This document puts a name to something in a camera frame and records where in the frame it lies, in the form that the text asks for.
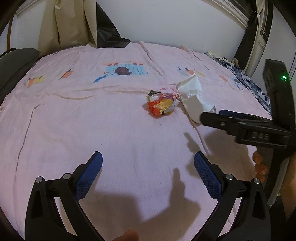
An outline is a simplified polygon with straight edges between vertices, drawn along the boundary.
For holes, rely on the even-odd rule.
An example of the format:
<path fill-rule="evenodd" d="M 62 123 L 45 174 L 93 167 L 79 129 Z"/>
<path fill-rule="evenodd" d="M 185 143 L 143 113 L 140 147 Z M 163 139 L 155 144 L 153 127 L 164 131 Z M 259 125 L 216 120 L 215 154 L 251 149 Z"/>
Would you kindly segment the person's left hand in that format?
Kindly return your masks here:
<path fill-rule="evenodd" d="M 113 239 L 112 241 L 139 241 L 139 234 L 136 230 L 129 229 L 123 235 Z"/>

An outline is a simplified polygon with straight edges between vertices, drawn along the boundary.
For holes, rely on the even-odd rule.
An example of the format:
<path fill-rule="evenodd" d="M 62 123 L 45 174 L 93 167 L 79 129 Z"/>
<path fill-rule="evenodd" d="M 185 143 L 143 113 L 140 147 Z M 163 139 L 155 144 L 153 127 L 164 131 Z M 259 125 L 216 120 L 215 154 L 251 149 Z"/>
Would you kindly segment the person's right hand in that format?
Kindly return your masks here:
<path fill-rule="evenodd" d="M 263 157 L 258 151 L 255 151 L 252 155 L 252 161 L 255 163 L 254 171 L 256 173 L 256 178 L 260 180 L 261 183 L 265 182 L 265 175 L 267 174 L 268 168 L 266 165 L 262 164 Z"/>

